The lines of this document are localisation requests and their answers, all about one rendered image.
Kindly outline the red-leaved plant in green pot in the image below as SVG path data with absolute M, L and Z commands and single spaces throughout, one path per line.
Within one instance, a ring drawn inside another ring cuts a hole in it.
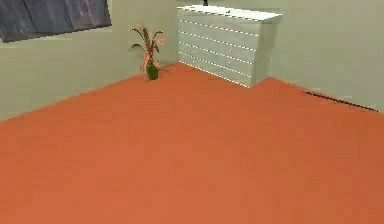
M 148 29 L 142 22 L 140 22 L 139 28 L 130 28 L 130 31 L 136 32 L 143 41 L 142 44 L 135 43 L 129 47 L 130 50 L 139 48 L 143 51 L 143 57 L 139 66 L 140 70 L 146 73 L 148 81 L 157 80 L 159 78 L 160 62 L 155 59 L 154 55 L 160 52 L 159 46 L 165 42 L 165 39 L 161 38 L 164 31 L 158 30 L 150 36 Z

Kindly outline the white chest of drawers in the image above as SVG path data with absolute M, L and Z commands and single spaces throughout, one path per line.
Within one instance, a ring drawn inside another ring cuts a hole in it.
M 179 7 L 178 60 L 251 88 L 267 76 L 281 17 L 214 5 Z

